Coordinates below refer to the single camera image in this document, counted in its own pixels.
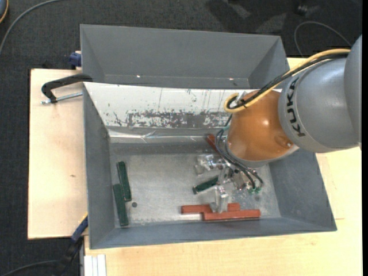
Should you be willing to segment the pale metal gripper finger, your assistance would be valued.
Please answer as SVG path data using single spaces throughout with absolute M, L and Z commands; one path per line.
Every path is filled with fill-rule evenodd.
M 197 175 L 202 175 L 206 171 L 222 170 L 226 166 L 225 160 L 214 154 L 201 154 L 196 157 L 194 170 Z
M 229 203 L 229 194 L 223 186 L 215 187 L 214 211 L 217 213 L 227 212 Z

